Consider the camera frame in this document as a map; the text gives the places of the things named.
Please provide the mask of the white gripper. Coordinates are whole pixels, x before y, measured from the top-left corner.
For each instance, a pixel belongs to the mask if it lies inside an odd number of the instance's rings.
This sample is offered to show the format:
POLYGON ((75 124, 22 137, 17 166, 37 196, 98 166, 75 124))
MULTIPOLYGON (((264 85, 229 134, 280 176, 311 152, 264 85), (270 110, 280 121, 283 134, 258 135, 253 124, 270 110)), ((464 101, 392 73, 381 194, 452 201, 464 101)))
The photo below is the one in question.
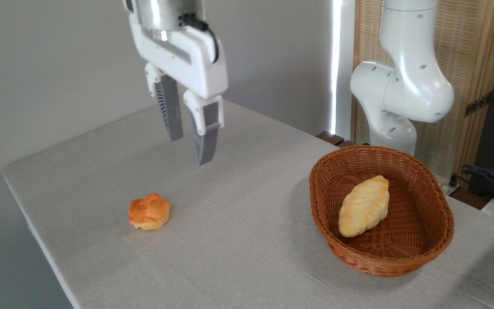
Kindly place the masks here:
POLYGON ((133 41, 145 65, 150 96, 157 100, 171 141, 184 136, 177 82, 187 88, 184 103, 192 118, 199 166, 211 162, 217 149, 218 131, 225 125, 223 94, 228 88, 225 53, 219 45, 214 60, 214 39, 192 26, 171 31, 167 41, 146 35, 135 14, 129 15, 133 41))

